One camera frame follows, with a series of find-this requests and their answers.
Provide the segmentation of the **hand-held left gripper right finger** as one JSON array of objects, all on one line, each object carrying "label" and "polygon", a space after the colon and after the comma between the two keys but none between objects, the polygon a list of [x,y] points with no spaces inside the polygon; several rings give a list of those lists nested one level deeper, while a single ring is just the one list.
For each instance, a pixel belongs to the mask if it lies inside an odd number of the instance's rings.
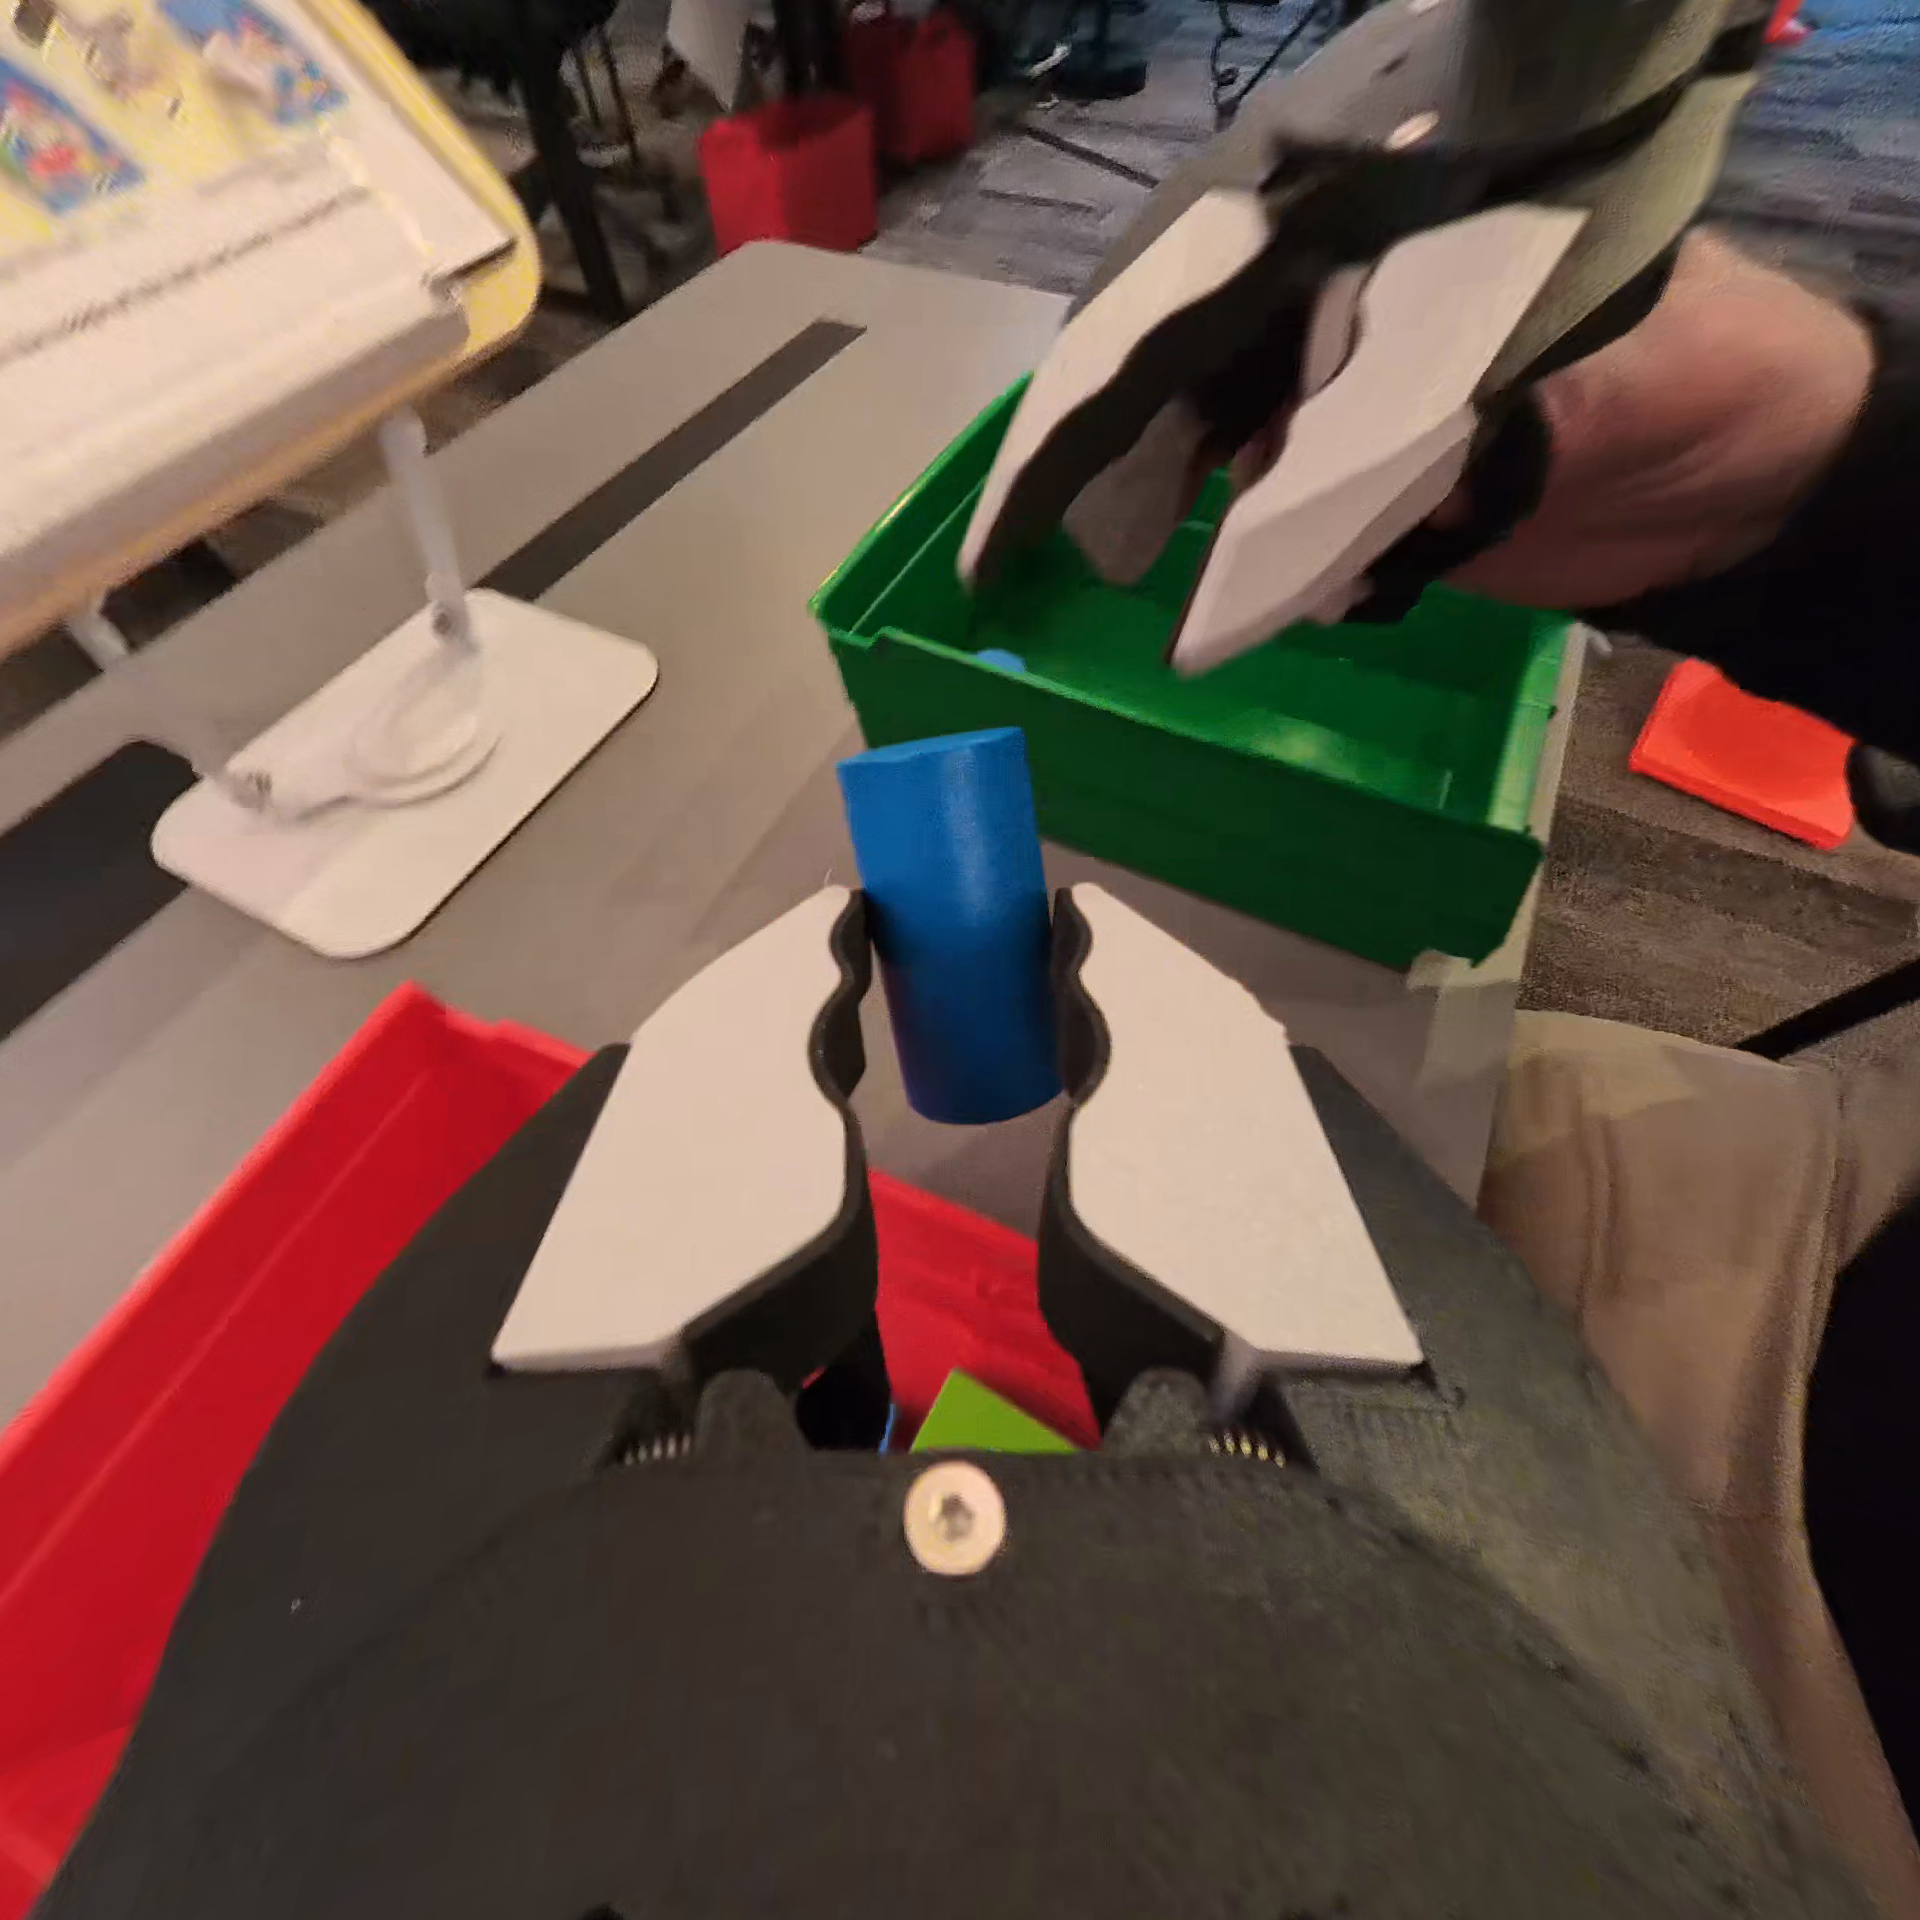
[{"label": "hand-held left gripper right finger", "polygon": [[1154,1371],[1240,1423],[1285,1382],[1427,1364],[1285,1026],[1095,883],[1054,895],[1066,1112],[1038,1304],[1097,1423]]}]

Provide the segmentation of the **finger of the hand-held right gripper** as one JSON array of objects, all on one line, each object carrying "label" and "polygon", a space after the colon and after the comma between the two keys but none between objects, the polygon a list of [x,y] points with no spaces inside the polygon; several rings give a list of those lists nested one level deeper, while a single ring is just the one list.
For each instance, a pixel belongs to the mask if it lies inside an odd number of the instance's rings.
[{"label": "finger of the hand-held right gripper", "polygon": [[1372,567],[1457,489],[1475,388],[1584,225],[1584,208],[1507,202],[1380,254],[1349,360],[1216,533],[1165,658],[1175,672],[1342,622],[1367,596]]},{"label": "finger of the hand-held right gripper", "polygon": [[1279,314],[1273,215],[1256,190],[1206,190],[1099,284],[1033,371],[958,549],[988,589],[1054,533],[1136,584],[1187,516],[1206,461],[1240,435],[1240,387]]}]

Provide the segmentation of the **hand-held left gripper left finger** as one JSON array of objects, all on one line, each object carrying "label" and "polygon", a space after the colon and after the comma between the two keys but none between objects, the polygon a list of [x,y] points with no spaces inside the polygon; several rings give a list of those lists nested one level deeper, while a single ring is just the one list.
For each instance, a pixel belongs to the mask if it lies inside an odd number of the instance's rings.
[{"label": "hand-held left gripper left finger", "polygon": [[502,1371],[639,1367],[794,1394],[874,1323],[852,1116],[865,900],[827,884],[688,977],[627,1042],[492,1336]]}]

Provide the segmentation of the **blue wooden cylinder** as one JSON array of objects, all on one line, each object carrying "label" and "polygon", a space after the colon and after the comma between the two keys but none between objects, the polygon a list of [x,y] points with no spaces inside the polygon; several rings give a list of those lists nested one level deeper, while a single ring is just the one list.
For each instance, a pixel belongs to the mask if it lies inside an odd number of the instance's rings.
[{"label": "blue wooden cylinder", "polygon": [[1052,895],[1023,733],[869,748],[836,783],[912,1112],[995,1128],[1054,1100]]}]

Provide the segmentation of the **green plastic bin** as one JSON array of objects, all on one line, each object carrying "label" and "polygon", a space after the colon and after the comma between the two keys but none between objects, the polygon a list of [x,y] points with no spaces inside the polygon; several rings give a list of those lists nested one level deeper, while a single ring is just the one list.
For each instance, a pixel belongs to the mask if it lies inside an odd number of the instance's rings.
[{"label": "green plastic bin", "polygon": [[1396,972],[1490,960],[1544,859],[1571,622],[1438,584],[1396,624],[1289,626],[1182,681],[1165,644],[1226,473],[1141,584],[1095,574],[1066,533],[983,591],[958,579],[1019,399],[983,408],[809,600],[865,746],[1019,727],[1052,843]]}]

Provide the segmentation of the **red plastic bin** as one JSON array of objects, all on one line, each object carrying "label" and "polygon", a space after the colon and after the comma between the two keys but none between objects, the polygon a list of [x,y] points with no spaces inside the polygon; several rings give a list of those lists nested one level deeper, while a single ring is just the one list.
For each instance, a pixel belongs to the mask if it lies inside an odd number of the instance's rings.
[{"label": "red plastic bin", "polygon": [[1068,1629],[914,1460],[648,1444],[496,1326],[612,1100],[395,997],[4,1436],[4,1918],[836,1914]]}]

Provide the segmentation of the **person's right forearm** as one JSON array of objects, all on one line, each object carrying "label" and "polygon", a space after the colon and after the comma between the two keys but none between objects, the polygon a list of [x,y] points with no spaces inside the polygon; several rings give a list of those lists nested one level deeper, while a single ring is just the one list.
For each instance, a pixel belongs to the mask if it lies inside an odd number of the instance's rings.
[{"label": "person's right forearm", "polygon": [[1916,296],[1863,308],[1859,425],[1784,530],[1734,567],[1581,609],[1852,737],[1859,824],[1916,854]]}]

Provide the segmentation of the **person's right hand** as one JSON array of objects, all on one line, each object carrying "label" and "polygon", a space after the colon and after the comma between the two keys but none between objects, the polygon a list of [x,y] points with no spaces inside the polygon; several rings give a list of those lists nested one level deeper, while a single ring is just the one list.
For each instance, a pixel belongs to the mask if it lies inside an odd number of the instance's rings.
[{"label": "person's right hand", "polygon": [[1449,584],[1600,612],[1719,579],[1832,471],[1875,368],[1856,312],[1691,232],[1651,314],[1547,375],[1541,499]]}]

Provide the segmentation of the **green wooden wedge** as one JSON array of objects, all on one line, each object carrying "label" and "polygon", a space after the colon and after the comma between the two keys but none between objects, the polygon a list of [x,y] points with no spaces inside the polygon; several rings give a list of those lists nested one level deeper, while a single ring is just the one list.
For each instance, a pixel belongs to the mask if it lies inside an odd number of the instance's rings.
[{"label": "green wooden wedge", "polygon": [[988,1384],[952,1367],[933,1394],[912,1453],[1015,1453],[1066,1456],[1076,1453],[1068,1434],[1042,1423]]}]

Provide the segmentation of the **red storage bin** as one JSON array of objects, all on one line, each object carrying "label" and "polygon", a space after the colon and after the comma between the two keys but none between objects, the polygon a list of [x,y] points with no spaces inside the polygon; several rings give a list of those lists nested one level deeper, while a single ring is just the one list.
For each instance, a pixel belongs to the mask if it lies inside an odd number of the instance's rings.
[{"label": "red storage bin", "polygon": [[976,139],[976,46],[949,4],[900,12],[852,4],[843,24],[852,96],[873,110],[877,156],[914,169],[963,156]]},{"label": "red storage bin", "polygon": [[874,115],[818,92],[711,120],[697,143],[714,254],[784,243],[861,253],[877,234]]}]

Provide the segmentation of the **person's leg in tan pants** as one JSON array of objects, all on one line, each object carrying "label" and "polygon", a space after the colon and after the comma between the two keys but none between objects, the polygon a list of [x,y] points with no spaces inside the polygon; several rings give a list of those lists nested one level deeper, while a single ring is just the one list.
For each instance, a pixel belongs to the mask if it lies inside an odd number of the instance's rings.
[{"label": "person's leg in tan pants", "polygon": [[1703,1534],[1882,1918],[1916,1918],[1916,1046],[1832,1069],[1523,1015],[1479,1214]]}]

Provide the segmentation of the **red plastic lid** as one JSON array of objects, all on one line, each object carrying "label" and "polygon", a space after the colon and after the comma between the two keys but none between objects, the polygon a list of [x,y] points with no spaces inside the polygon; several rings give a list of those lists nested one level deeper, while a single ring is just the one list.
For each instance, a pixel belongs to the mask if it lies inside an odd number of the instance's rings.
[{"label": "red plastic lid", "polygon": [[1832,854],[1859,826],[1852,748],[1844,733],[1743,691],[1711,662],[1679,661],[1627,763],[1637,777]]}]

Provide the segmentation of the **black chair legs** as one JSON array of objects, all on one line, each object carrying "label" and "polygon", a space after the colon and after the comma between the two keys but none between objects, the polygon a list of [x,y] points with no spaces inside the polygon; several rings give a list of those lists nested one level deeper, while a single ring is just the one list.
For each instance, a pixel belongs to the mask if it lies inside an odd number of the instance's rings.
[{"label": "black chair legs", "polygon": [[367,4],[367,10],[416,68],[482,82],[520,103],[534,156],[508,176],[508,186],[531,225],[542,214],[557,214],[584,281],[579,308],[623,324],[630,305],[562,82],[565,56],[603,30],[617,4]]}]

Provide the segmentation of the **white pole with clear foot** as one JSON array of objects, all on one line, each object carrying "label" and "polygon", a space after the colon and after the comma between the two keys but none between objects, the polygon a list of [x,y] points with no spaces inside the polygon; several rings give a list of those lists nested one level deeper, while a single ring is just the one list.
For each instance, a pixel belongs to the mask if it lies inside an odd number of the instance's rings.
[{"label": "white pole with clear foot", "polygon": [[482,648],[420,417],[390,415],[378,451],[420,561],[423,641],[350,733],[346,763],[357,800],[408,808],[469,780],[496,748],[496,724],[486,715]]}]

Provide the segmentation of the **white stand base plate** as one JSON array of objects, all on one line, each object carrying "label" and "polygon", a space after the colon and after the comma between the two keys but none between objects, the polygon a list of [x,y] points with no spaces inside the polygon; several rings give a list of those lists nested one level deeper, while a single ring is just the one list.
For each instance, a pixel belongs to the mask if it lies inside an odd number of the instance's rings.
[{"label": "white stand base plate", "polygon": [[469,589],[198,780],[156,866],[333,964],[439,915],[660,685],[639,641]]}]

